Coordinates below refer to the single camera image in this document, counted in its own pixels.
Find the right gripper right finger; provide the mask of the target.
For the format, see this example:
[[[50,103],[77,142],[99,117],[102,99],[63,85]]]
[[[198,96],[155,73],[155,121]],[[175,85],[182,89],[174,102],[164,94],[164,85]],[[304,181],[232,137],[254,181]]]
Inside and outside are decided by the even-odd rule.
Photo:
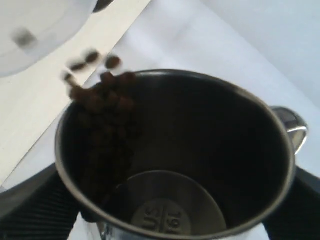
[[[271,240],[318,240],[320,179],[297,167],[292,188],[285,201],[263,225]]]

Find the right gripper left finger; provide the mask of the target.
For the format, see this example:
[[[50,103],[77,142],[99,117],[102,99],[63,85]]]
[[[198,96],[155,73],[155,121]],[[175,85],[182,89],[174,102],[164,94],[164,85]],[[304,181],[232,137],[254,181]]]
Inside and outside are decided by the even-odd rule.
[[[52,164],[0,194],[0,238],[66,240],[79,211]]]

